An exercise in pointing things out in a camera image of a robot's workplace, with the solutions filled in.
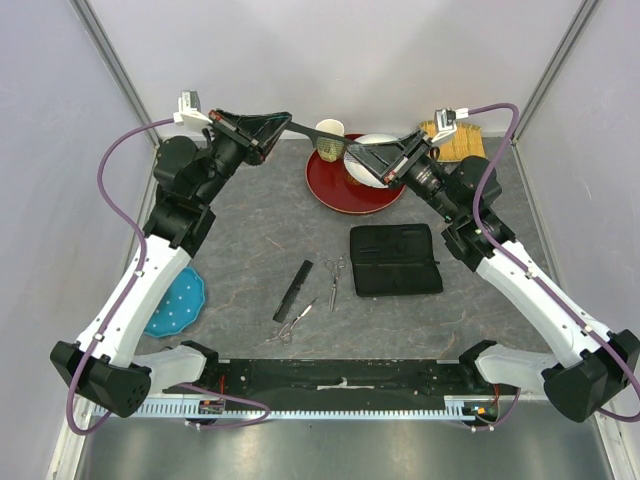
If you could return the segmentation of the black zip tool case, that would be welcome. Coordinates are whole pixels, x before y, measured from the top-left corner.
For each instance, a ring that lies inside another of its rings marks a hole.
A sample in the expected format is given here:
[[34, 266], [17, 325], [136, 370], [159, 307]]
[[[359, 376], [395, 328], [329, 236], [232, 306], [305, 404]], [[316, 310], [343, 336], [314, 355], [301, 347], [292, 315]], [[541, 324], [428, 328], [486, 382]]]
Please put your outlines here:
[[354, 227], [349, 257], [359, 297], [432, 295], [444, 290], [431, 229], [425, 223]]

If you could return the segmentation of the silver thinning scissors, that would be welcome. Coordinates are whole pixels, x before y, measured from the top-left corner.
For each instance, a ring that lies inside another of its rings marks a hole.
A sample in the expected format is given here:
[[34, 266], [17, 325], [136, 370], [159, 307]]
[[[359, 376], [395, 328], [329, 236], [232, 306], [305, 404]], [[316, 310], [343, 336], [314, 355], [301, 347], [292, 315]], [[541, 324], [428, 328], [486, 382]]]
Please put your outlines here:
[[331, 276], [331, 290], [329, 295], [329, 311], [335, 311], [338, 284], [342, 270], [346, 267], [345, 255], [339, 256], [337, 259], [327, 259], [323, 262], [324, 267], [329, 271]]

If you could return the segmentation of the silver hair scissors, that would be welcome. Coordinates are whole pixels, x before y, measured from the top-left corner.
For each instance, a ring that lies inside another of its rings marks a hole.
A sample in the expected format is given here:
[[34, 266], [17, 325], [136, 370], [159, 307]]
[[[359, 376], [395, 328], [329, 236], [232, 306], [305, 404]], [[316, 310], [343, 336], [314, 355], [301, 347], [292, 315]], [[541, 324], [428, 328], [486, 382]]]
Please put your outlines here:
[[291, 321], [286, 322], [282, 327], [278, 327], [274, 334], [266, 339], [267, 343], [280, 342], [284, 346], [291, 345], [293, 342], [293, 332], [300, 321], [312, 310], [318, 297], [314, 298], [298, 315]]

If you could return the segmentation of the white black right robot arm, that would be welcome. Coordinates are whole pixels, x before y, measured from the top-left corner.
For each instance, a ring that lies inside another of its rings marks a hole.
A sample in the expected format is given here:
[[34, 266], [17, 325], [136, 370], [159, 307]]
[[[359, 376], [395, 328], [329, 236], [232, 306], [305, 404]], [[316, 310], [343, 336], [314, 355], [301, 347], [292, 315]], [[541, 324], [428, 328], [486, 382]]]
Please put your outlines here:
[[483, 341], [463, 355], [460, 386], [473, 394], [491, 384], [541, 393], [574, 422], [602, 412], [625, 388], [637, 389], [638, 338], [590, 316], [536, 265], [491, 207], [502, 192], [495, 164], [469, 156], [447, 170], [434, 150], [422, 130], [394, 141], [349, 141], [346, 147], [381, 184], [409, 188], [439, 214], [450, 253], [506, 297], [551, 350], [540, 354]]

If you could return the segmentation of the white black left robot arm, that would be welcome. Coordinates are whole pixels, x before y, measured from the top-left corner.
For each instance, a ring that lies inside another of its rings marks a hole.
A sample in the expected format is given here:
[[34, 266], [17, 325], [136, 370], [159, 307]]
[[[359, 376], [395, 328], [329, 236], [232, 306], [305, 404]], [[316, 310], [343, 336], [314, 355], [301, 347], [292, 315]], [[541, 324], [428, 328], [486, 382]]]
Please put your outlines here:
[[96, 319], [72, 342], [59, 341], [50, 359], [69, 387], [119, 417], [132, 415], [150, 394], [187, 383], [208, 393], [219, 369], [215, 352], [195, 342], [137, 356], [141, 335], [178, 274], [195, 256], [215, 220], [213, 199], [241, 164], [260, 165], [291, 122], [288, 112], [236, 115], [213, 110], [179, 113], [174, 120], [203, 134], [163, 141], [153, 175], [156, 201], [144, 226], [134, 228], [139, 249]]

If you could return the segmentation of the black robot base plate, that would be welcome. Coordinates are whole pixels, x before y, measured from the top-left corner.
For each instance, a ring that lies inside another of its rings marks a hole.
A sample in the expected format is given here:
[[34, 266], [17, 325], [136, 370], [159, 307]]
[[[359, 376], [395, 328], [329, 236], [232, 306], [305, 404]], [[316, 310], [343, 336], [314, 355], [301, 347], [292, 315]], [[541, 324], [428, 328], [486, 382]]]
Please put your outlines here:
[[209, 362], [194, 385], [273, 410], [438, 408], [446, 396], [492, 398], [494, 387], [458, 362], [411, 359], [231, 359]]

